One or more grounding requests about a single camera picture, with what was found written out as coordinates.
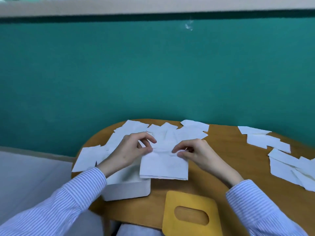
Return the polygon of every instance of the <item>blue and white striped sleeve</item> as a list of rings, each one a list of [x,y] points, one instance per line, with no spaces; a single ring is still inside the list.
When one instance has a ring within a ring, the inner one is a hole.
[[[226,198],[250,235],[307,236],[251,180],[232,187]]]
[[[104,174],[90,167],[65,183],[52,196],[0,226],[0,235],[64,235],[106,186]]]

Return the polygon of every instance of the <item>table top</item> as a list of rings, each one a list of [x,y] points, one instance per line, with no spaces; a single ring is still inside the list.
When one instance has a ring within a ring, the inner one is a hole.
[[[179,121],[136,120],[159,126],[165,122],[179,127],[182,126]],[[82,147],[105,145],[113,130],[123,124],[124,122],[120,122],[104,128],[92,136]],[[308,159],[315,157],[315,149],[309,146],[274,132],[269,135],[289,143],[291,145],[291,155],[294,157],[303,156]],[[275,177],[270,173],[268,153],[272,150],[271,147],[263,149],[247,144],[246,135],[242,135],[238,128],[233,126],[210,124],[208,136],[205,140],[244,179],[253,180],[290,219],[303,227],[309,235],[315,235],[313,226],[315,192],[306,191],[303,187]],[[72,178],[77,174],[79,172],[73,172]],[[152,179],[151,193],[147,197],[110,202],[104,202],[99,197],[89,209],[111,220],[161,229],[165,197],[168,190],[178,190],[213,198],[218,205],[223,235],[248,235],[225,198],[228,188],[212,175],[200,170],[193,162],[189,162],[188,181]]]

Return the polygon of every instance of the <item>person's leg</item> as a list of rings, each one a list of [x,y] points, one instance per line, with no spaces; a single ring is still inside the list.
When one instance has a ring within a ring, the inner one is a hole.
[[[164,236],[157,229],[147,228],[133,224],[121,224],[116,236]]]

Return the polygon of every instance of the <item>person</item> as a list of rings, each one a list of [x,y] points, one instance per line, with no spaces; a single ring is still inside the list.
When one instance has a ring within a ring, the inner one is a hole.
[[[136,158],[152,152],[148,140],[156,143],[154,137],[146,132],[124,136],[113,153],[97,167],[83,171],[56,190],[50,198],[9,219],[0,226],[0,235],[64,235],[77,217],[100,195],[106,186],[106,178],[132,164]],[[254,182],[244,180],[223,161],[205,140],[182,141],[172,152],[178,152],[178,157],[192,160],[229,188],[227,201],[250,235],[307,235]],[[123,224],[117,235],[126,234],[162,235],[154,229]]]

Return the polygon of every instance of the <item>stack of napkins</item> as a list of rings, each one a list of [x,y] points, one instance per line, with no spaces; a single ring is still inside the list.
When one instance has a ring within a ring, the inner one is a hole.
[[[253,127],[238,126],[242,134],[247,134],[247,143],[267,149],[267,146],[276,148],[280,151],[291,153],[290,144],[281,142],[279,138],[267,135],[271,131],[261,130]]]
[[[207,134],[204,131],[208,131],[209,125],[192,120],[184,120],[181,124],[183,127],[177,129],[170,123],[149,126],[127,120],[123,126],[114,130],[106,145],[83,148],[72,171],[83,171],[95,166],[96,162],[99,164],[115,150],[125,135],[147,131],[157,143],[150,143],[153,152],[141,159],[140,178],[188,180],[188,162],[171,151],[182,140],[205,138]]]
[[[315,158],[297,159],[277,149],[269,154],[271,174],[315,192]]]

